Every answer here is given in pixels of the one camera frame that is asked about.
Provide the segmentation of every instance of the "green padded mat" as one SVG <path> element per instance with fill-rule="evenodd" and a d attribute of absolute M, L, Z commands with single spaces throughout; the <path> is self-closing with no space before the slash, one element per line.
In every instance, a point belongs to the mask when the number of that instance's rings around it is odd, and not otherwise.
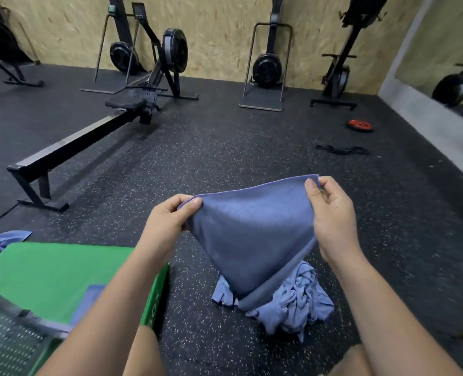
<path fill-rule="evenodd" d="M 0 253 L 0 295 L 44 319 L 69 323 L 87 286 L 107 284 L 132 251 L 119 246 L 11 244 Z M 152 326 L 167 269 L 155 280 L 142 324 Z"/>

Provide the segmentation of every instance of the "bare skin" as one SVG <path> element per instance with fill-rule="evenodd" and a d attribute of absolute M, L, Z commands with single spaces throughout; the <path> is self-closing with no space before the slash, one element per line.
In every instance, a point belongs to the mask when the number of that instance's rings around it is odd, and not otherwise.
<path fill-rule="evenodd" d="M 338 278 L 363 345 L 350 348 L 329 376 L 463 376 L 369 264 L 357 236 L 351 199 L 331 177 L 323 191 L 305 183 L 322 257 Z M 141 376 L 164 373 L 156 337 L 139 321 L 156 274 L 201 198 L 177 195 L 151 212 L 135 250 L 96 304 L 38 372 L 38 376 Z"/>

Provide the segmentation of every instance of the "finger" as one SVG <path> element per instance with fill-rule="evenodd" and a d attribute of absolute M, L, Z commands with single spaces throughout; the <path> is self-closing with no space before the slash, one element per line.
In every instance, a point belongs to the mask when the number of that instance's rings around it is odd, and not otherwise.
<path fill-rule="evenodd" d="M 317 209 L 327 206 L 327 202 L 325 201 L 324 196 L 322 195 L 320 189 L 317 187 L 317 184 L 313 181 L 313 179 L 308 178 L 305 181 L 305 191 L 306 196 L 312 204 L 313 212 L 316 212 Z"/>
<path fill-rule="evenodd" d="M 319 177 L 319 183 L 327 193 L 329 203 L 343 195 L 346 195 L 345 191 L 333 177 Z"/>
<path fill-rule="evenodd" d="M 181 203 L 184 203 L 191 198 L 193 198 L 191 195 L 177 194 L 175 196 L 171 196 L 165 202 L 160 203 L 160 207 L 172 213 L 177 210 Z"/>
<path fill-rule="evenodd" d="M 202 198 L 200 196 L 197 196 L 196 198 L 186 203 L 178 211 L 174 212 L 174 214 L 176 215 L 178 221 L 181 224 L 183 224 L 186 221 L 186 219 L 188 219 L 190 216 L 197 212 L 201 205 Z"/>

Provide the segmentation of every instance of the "person's right hand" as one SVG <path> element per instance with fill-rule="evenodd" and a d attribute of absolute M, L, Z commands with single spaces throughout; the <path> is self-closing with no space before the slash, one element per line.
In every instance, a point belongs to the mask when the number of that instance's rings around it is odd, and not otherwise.
<path fill-rule="evenodd" d="M 315 214 L 313 227 L 322 257 L 332 268 L 363 259 L 352 200 L 332 177 L 319 177 L 319 183 L 323 190 L 308 178 L 305 189 Z"/>

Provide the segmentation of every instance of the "person's left hand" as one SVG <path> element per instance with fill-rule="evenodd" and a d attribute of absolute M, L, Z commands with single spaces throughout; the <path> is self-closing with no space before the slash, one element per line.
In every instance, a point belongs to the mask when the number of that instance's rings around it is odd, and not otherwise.
<path fill-rule="evenodd" d="M 185 194 L 172 196 L 155 206 L 148 216 L 136 249 L 147 253 L 160 267 L 172 256 L 174 243 L 186 219 L 202 205 L 202 198 L 197 197 L 177 209 L 181 203 L 191 198 L 193 196 Z"/>

